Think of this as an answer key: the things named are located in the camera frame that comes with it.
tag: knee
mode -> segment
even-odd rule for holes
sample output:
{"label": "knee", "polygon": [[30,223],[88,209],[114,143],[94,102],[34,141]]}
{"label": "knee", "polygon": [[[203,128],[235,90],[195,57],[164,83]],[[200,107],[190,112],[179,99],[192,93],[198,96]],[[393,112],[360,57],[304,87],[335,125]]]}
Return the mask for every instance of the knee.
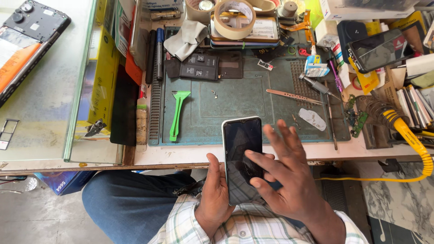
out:
{"label": "knee", "polygon": [[89,212],[94,207],[100,208],[105,202],[110,201],[113,183],[116,182],[118,172],[106,170],[96,174],[83,189],[82,201],[85,209]]}

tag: green rubber band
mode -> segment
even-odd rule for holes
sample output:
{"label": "green rubber band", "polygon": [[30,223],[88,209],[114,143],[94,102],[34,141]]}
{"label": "green rubber band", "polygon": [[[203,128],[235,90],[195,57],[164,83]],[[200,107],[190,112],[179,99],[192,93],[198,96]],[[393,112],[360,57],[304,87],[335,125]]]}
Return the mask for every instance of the green rubber band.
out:
{"label": "green rubber band", "polygon": [[[294,52],[293,52],[293,53],[289,52],[289,49],[290,49],[291,47],[294,49]],[[288,47],[288,53],[291,54],[291,55],[296,54],[296,53],[297,53],[296,48],[293,47],[293,46],[289,46],[289,47]]]}

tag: gray cloth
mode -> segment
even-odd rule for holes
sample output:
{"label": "gray cloth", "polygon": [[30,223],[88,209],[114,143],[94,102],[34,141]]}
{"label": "gray cloth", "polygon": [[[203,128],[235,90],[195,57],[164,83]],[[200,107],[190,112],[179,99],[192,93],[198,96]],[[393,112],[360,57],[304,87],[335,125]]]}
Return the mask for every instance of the gray cloth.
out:
{"label": "gray cloth", "polygon": [[208,29],[200,22],[184,20],[179,32],[164,41],[164,47],[173,56],[183,61],[207,37]]}

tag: person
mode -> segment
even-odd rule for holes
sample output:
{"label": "person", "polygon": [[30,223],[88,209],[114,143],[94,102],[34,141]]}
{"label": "person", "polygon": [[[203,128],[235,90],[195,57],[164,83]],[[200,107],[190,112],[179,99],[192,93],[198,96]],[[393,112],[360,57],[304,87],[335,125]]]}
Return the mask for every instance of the person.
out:
{"label": "person", "polygon": [[[83,190],[85,209],[116,244],[367,244],[352,220],[333,211],[319,195],[295,128],[283,120],[277,127],[282,137],[270,125],[263,132],[279,160],[245,151],[265,170],[264,179],[252,178],[250,184],[266,204],[230,206],[224,167],[208,153],[210,165],[200,199],[173,193],[195,182],[184,171],[163,176],[103,171]],[[266,180],[282,187],[276,191]],[[291,220],[304,226],[296,227]]]}

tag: metal spring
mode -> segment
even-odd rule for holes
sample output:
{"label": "metal spring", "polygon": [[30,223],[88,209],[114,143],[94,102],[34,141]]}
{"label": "metal spring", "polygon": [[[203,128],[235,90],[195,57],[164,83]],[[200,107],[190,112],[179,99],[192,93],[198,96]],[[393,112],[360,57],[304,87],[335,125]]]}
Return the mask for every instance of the metal spring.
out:
{"label": "metal spring", "polygon": [[[387,114],[387,117],[389,118],[383,115],[383,112],[391,109],[394,111]],[[382,125],[387,126],[391,130],[395,130],[393,124],[399,118],[402,118],[407,125],[410,123],[410,119],[407,116],[401,114],[401,112],[398,111],[398,109],[395,108],[391,103],[384,100],[374,100],[370,102],[366,106],[366,111],[374,120],[378,121]]]}

